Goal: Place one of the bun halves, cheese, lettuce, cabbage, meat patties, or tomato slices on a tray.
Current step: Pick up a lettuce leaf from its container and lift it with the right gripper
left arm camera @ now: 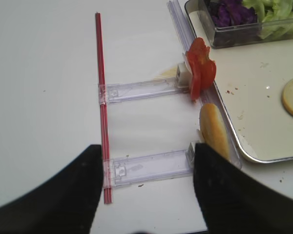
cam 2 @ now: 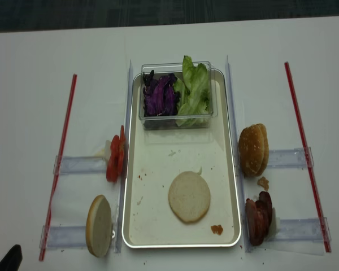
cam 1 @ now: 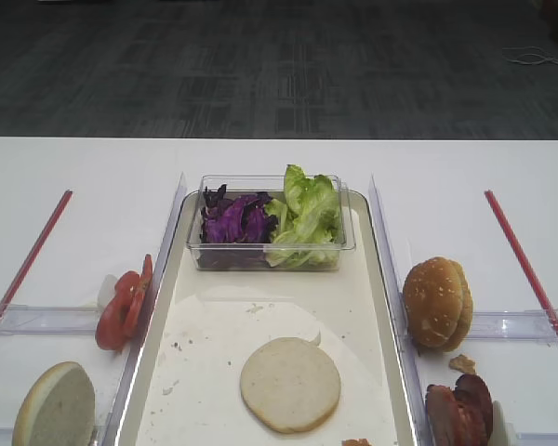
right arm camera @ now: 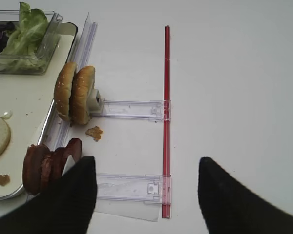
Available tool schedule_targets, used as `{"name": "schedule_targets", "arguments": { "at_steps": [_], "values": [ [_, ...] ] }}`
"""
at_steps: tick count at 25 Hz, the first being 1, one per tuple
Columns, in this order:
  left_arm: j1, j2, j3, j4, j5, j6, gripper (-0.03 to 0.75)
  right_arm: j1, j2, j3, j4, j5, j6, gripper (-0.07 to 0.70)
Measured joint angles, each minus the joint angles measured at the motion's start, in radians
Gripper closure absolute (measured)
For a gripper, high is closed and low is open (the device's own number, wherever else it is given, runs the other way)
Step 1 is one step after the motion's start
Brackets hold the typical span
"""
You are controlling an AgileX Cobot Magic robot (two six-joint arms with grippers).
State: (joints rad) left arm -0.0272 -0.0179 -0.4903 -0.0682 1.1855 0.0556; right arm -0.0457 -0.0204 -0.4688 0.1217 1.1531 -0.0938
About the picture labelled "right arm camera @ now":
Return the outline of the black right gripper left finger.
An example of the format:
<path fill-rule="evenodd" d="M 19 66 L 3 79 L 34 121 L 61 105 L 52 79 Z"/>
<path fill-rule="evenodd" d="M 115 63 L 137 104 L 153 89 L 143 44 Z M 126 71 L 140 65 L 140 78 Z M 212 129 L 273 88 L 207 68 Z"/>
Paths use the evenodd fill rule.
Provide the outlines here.
<path fill-rule="evenodd" d="M 0 234 L 85 234 L 96 200 L 95 159 L 85 156 L 45 191 L 0 217 Z"/>

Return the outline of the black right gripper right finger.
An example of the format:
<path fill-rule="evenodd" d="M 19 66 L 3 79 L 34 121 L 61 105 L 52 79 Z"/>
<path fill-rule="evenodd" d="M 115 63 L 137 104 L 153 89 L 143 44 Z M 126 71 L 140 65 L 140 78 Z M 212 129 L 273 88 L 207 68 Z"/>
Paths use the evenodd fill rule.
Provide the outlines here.
<path fill-rule="evenodd" d="M 293 234 L 293 216 L 260 198 L 212 158 L 199 162 L 198 201 L 210 234 Z"/>

